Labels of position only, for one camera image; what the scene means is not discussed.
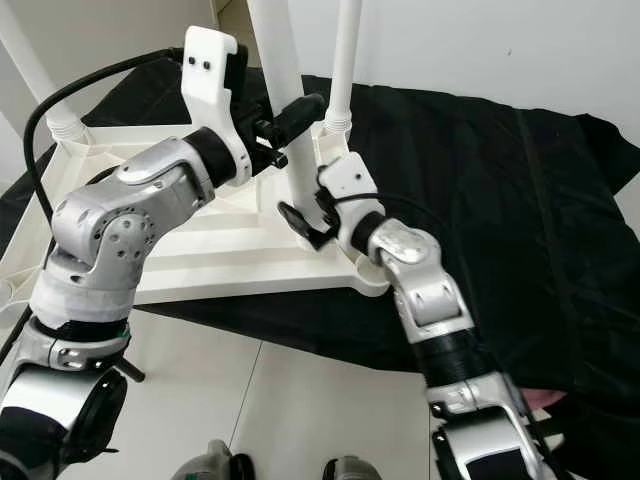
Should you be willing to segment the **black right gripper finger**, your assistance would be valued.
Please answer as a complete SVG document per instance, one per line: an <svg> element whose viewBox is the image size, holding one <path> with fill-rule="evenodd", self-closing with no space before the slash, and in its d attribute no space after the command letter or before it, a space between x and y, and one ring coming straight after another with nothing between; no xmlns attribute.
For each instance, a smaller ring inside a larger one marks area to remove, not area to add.
<svg viewBox="0 0 640 480"><path fill-rule="evenodd" d="M287 202L278 202L276 210L283 216L285 224L300 236L312 250L321 250L326 244L326 232L312 228L305 215Z"/></svg>

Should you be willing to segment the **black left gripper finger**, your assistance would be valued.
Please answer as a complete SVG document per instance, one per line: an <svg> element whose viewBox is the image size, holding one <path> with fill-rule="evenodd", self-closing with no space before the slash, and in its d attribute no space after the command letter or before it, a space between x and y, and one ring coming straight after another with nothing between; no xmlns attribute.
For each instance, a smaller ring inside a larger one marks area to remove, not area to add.
<svg viewBox="0 0 640 480"><path fill-rule="evenodd" d="M275 136L301 136L324 118L328 100L323 93L307 93L285 105L275 115Z"/></svg>

